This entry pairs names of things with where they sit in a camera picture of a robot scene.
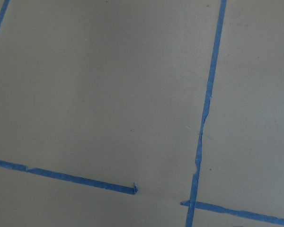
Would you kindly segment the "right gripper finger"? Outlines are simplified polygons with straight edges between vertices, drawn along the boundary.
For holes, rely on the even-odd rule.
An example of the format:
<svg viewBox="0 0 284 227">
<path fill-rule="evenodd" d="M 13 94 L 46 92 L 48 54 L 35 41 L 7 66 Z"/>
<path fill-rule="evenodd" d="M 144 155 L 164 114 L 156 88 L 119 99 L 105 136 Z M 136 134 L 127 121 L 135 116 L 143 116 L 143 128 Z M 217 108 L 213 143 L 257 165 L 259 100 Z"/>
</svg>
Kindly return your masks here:
<svg viewBox="0 0 284 227">
<path fill-rule="evenodd" d="M 252 223 L 233 224 L 232 227 L 253 227 Z"/>
</svg>

